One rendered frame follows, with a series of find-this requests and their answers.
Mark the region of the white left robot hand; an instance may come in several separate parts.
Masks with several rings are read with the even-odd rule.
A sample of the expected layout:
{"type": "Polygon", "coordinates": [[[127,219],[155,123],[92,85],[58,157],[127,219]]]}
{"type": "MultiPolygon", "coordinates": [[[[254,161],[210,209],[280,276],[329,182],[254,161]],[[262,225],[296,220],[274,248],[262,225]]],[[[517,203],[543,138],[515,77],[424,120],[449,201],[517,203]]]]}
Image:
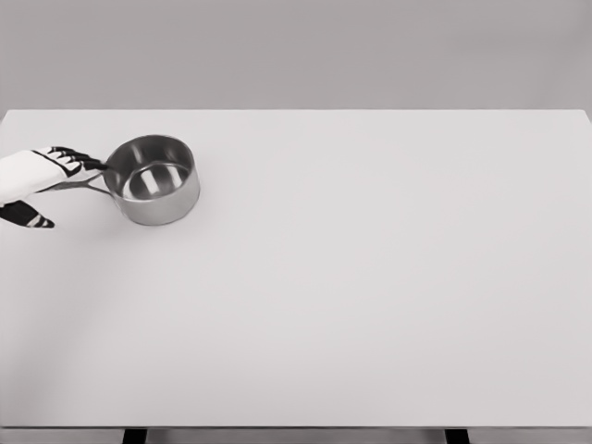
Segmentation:
{"type": "Polygon", "coordinates": [[[94,179],[106,170],[103,161],[62,146],[0,158],[0,219],[23,228],[53,228],[55,223],[25,199],[62,183],[94,179]]]}

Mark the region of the steel pot with long handle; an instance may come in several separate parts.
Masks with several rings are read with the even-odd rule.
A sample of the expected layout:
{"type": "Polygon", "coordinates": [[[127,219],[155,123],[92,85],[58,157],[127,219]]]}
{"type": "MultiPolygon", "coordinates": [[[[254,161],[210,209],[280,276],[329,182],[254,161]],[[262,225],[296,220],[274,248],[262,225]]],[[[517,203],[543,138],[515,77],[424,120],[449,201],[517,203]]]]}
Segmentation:
{"type": "Polygon", "coordinates": [[[143,226],[163,226],[186,216],[197,204],[201,185],[193,153],[183,141],[168,135],[142,135],[122,143],[106,160],[98,176],[104,189],[87,179],[55,185],[54,191],[84,188],[109,196],[128,220],[143,226]]]}

